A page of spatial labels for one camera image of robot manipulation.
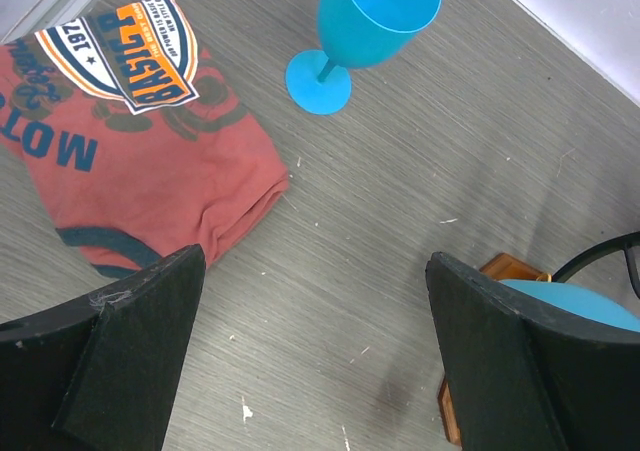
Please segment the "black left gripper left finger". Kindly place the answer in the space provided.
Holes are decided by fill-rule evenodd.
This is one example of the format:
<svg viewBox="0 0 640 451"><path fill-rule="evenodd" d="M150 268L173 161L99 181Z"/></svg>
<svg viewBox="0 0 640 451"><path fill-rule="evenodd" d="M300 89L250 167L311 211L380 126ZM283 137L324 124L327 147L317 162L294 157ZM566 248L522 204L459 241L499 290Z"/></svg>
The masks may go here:
<svg viewBox="0 0 640 451"><path fill-rule="evenodd" d="M192 245L3 323L2 449L161 449L204 277Z"/></svg>

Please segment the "light blue wine glass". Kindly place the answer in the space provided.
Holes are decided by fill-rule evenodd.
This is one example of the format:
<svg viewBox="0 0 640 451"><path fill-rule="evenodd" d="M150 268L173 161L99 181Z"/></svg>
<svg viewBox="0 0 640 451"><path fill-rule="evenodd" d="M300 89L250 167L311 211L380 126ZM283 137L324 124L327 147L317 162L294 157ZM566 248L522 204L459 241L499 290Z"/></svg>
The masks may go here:
<svg viewBox="0 0 640 451"><path fill-rule="evenodd" d="M330 115L348 102L349 71L394 57L437 16L442 0L319 0L321 47L294 56L285 71L291 99L304 111Z"/></svg>
<svg viewBox="0 0 640 451"><path fill-rule="evenodd" d="M639 318L595 291L566 283L504 279L501 283L574 315L615 328L639 332Z"/></svg>

